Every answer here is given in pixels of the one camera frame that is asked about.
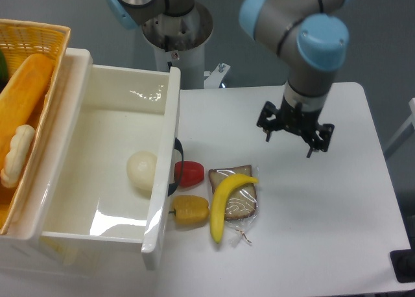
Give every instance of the bread loaf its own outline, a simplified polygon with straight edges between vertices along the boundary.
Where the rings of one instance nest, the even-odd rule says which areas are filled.
[[[53,68],[53,61],[48,57],[32,54],[0,93],[0,169],[4,166],[16,128],[26,124],[47,89]]]
[[[208,172],[209,181],[212,186],[212,193],[217,186],[231,174],[245,174],[252,176],[252,166],[244,165],[226,169],[211,169]],[[237,220],[248,218],[257,209],[257,192],[253,184],[247,184],[231,194],[226,204],[225,219]]]

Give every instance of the green object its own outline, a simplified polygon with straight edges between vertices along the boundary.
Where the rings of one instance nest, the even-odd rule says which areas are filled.
[[[8,72],[6,58],[0,50],[0,91],[6,86],[8,81]]]

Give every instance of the toy food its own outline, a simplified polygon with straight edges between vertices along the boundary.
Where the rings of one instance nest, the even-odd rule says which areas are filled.
[[[10,151],[5,158],[5,166],[0,172],[1,184],[6,188],[14,188],[19,183],[27,152],[34,137],[34,128],[21,125],[10,142]]]
[[[32,54],[18,67],[0,93],[0,168],[10,150],[17,127],[26,124],[44,94],[54,69],[53,61]]]
[[[209,202],[196,195],[178,195],[172,203],[177,224],[196,224],[209,216]]]
[[[174,180],[178,181],[183,166],[182,179],[179,186],[183,188],[191,187],[203,181],[205,177],[205,168],[203,165],[194,161],[179,161],[174,165]]]
[[[149,151],[134,153],[127,161],[127,176],[139,189],[151,191],[156,172],[157,156]]]
[[[245,174],[252,176],[252,166],[243,165],[225,169],[211,169],[208,172],[209,181],[212,186],[212,193],[217,186],[229,175]],[[226,203],[225,219],[237,220],[248,218],[255,213],[257,209],[257,192],[253,184],[246,184],[238,190],[235,190]]]
[[[216,243],[222,240],[225,207],[229,196],[234,190],[242,185],[253,183],[256,184],[258,179],[244,174],[233,174],[221,181],[213,195],[211,214],[210,214],[210,234]]]

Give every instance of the yellow bell pepper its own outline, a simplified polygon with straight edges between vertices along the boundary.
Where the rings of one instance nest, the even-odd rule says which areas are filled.
[[[177,224],[196,224],[209,216],[209,202],[196,195],[178,195],[172,203]]]

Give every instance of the toast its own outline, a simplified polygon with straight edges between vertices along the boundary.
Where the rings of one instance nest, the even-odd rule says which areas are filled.
[[[252,166],[243,165],[225,169],[211,169],[208,172],[212,193],[217,186],[231,174],[252,176]],[[228,200],[225,209],[225,220],[237,220],[251,217],[257,209],[257,192],[253,184],[247,184],[235,190]]]

